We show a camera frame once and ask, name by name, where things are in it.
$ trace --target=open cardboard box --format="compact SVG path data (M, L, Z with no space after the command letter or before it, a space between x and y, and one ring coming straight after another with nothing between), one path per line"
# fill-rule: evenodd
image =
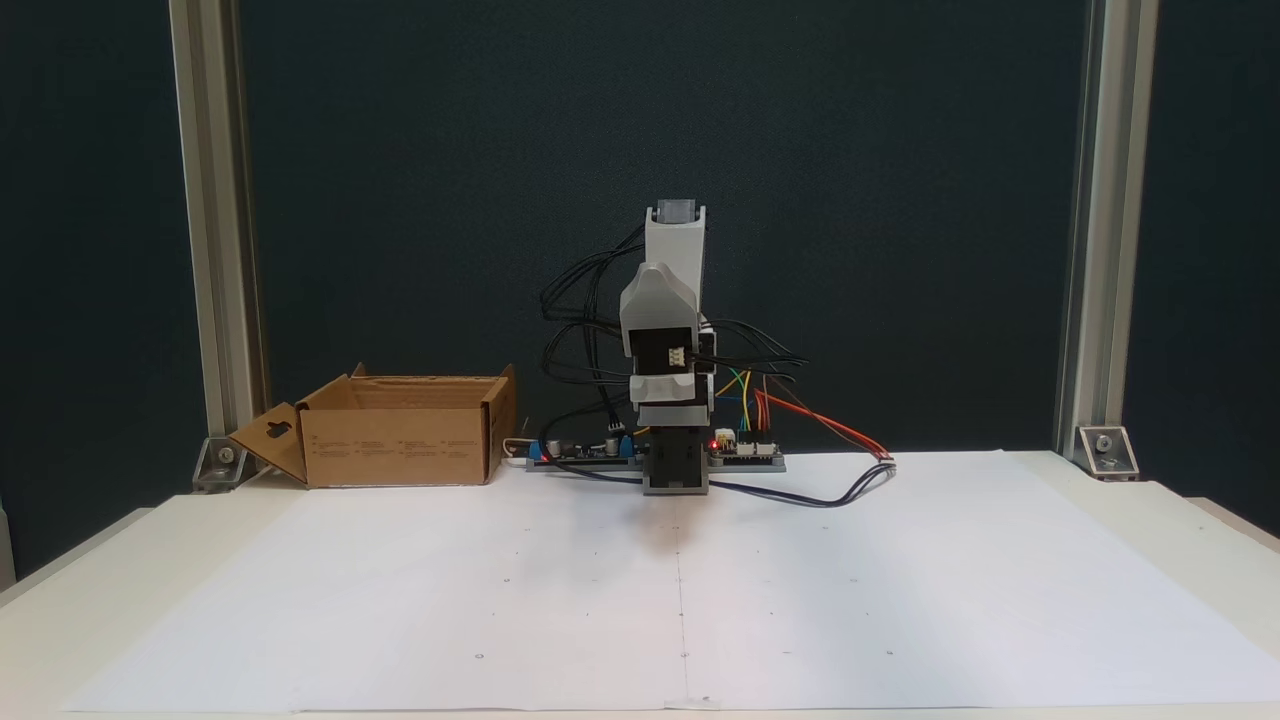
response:
M481 486L516 428L516 373L369 375L361 363L230 438L307 487Z

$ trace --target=dark blue wall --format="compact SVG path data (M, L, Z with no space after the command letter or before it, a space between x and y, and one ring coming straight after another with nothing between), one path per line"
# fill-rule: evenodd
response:
M163 0L0 3L0 500L27 574L191 488L205 434Z
M1280 533L1280 4L1161 3L1125 393L1142 469Z
M516 363L534 425L582 405L535 370L538 288L696 196L707 313L810 356L815 409L900 450L1051 445L1084 3L243 15L278 400L365 360ZM778 420L790 448L838 442Z

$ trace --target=white paper sheet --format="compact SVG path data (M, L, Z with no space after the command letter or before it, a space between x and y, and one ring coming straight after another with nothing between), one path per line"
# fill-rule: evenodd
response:
M842 466L791 461L827 497ZM722 708L1280 700L1280 662L1004 454L904 456L837 511L689 498L680 525L689 684Z
M788 464L750 482L867 461ZM1016 461L934 454L841 510L511 469L311 492L67 710L1277 700L1280 662Z
M634 489L308 492L69 708L660 708L676 509Z

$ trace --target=yellow wire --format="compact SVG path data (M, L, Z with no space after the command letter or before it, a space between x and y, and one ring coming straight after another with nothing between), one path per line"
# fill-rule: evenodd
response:
M733 378L732 380L724 383L724 387L716 391L716 397L724 395L726 392L728 392L728 388L733 387L735 384L737 384L737 378Z
M742 378L742 416L746 418L746 429L751 430L751 414L746 411L746 388L751 387L751 370Z

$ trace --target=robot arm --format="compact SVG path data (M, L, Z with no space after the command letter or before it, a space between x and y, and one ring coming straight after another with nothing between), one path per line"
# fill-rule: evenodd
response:
M707 208L660 200L645 215L645 260L622 291L622 346L634 369L628 383L639 424L649 427L644 491L705 493L707 430L716 366L716 333L701 314Z

